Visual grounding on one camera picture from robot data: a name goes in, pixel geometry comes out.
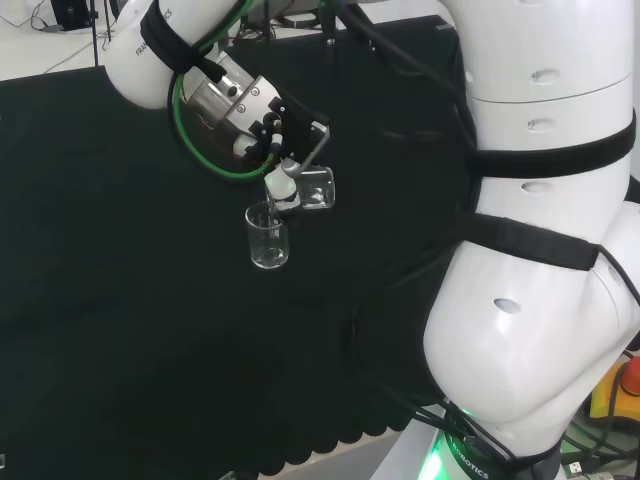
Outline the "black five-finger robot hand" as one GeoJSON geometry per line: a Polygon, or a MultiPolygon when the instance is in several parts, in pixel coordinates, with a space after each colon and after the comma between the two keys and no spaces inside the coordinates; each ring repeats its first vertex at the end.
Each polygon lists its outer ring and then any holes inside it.
{"type": "Polygon", "coordinates": [[[240,129],[233,153],[246,167],[265,167],[271,211],[286,217],[303,208],[302,175],[330,137],[328,121],[295,99],[261,89],[249,93],[233,112],[240,129]]]}

